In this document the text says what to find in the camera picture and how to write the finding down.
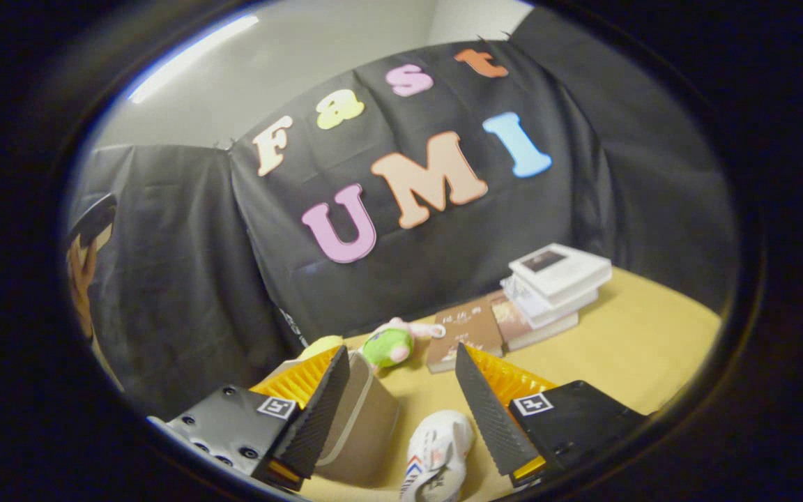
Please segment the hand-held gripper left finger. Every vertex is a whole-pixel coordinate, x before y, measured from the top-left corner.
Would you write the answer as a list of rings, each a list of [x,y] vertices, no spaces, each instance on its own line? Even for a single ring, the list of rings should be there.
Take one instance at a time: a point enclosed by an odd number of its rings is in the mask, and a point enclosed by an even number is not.
[[[233,476],[284,492],[312,477],[350,375],[340,345],[252,388],[223,385],[163,432]]]

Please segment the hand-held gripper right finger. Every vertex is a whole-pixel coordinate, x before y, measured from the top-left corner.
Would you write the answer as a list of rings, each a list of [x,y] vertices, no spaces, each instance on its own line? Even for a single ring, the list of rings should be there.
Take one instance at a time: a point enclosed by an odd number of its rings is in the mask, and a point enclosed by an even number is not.
[[[455,375],[495,467],[516,488],[588,464],[647,420],[583,379],[557,386],[465,344]]]

